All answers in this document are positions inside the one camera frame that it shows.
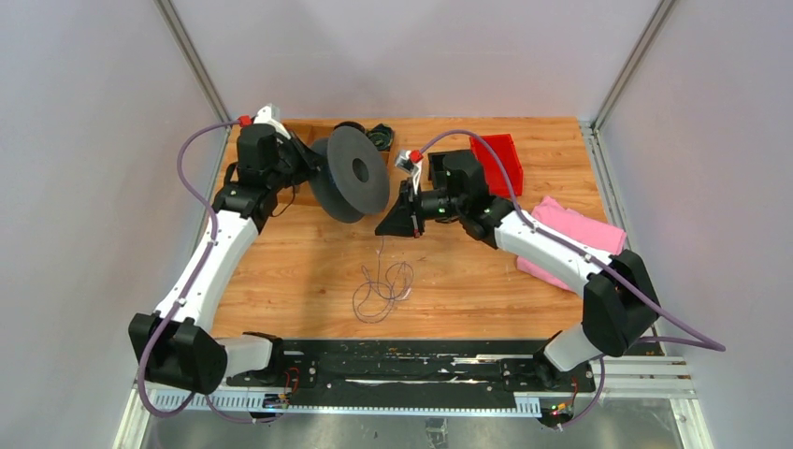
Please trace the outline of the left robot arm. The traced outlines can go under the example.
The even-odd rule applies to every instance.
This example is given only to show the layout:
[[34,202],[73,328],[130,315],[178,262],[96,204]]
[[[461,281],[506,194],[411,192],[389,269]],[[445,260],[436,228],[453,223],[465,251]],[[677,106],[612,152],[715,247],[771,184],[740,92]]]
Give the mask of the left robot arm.
[[203,237],[167,296],[150,314],[136,314],[128,333],[138,360],[137,390],[162,384],[191,394],[209,395],[225,379],[251,372],[264,386],[286,374],[280,338],[246,332],[215,339],[210,331],[226,286],[242,256],[274,215],[279,193],[306,181],[319,158],[275,120],[236,121],[238,159],[226,170],[223,185],[207,200],[180,181],[206,209]]

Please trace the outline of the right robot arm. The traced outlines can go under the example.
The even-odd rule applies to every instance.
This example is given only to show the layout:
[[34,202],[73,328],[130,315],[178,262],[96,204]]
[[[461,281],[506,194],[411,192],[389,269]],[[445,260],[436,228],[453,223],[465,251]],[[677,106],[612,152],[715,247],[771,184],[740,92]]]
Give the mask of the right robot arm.
[[419,238],[428,220],[457,220],[473,239],[532,261],[582,299],[581,322],[554,334],[532,356],[528,374],[542,387],[559,389],[573,369],[599,355],[623,355],[655,323],[658,300],[636,253],[592,249],[492,195],[482,165],[467,150],[443,153],[440,169],[430,174],[434,187],[425,191],[420,158],[417,151],[397,157],[396,166],[410,176],[376,235]]

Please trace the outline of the grey filament spool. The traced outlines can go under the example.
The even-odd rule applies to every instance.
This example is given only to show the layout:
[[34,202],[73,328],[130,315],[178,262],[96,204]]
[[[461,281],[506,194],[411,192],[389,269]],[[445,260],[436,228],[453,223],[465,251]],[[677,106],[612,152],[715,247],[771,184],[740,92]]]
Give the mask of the grey filament spool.
[[389,173],[375,145],[360,130],[341,126],[310,149],[320,156],[309,179],[322,209],[334,220],[353,224],[383,212],[390,197]]

